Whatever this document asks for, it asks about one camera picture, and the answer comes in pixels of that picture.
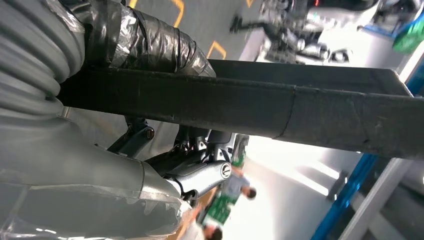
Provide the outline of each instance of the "gray flexible duct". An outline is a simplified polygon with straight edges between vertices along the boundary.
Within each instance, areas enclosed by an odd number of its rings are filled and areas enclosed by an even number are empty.
[[[84,62],[84,28],[57,0],[0,0],[0,181],[140,191],[143,167],[91,146],[57,114]]]
[[[45,1],[0,1],[0,116],[56,117],[59,83],[81,68],[84,34],[71,32]]]

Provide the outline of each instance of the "white wall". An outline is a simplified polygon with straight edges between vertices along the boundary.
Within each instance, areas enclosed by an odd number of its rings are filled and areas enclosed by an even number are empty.
[[[366,30],[348,31],[343,29],[327,30],[319,41],[331,49],[349,48],[353,51],[352,67],[397,69],[406,57],[392,51],[393,41],[385,36]]]
[[[257,189],[223,227],[224,240],[309,240],[331,207],[326,193],[361,154],[251,136],[244,171]]]

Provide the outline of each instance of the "screw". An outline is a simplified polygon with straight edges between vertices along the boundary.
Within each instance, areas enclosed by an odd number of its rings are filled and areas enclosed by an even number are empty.
[[[153,128],[149,128],[149,129],[147,129],[147,130],[146,130],[146,132],[145,132],[145,137],[146,137],[148,140],[153,139],[153,138],[155,137],[155,130],[153,130]]]

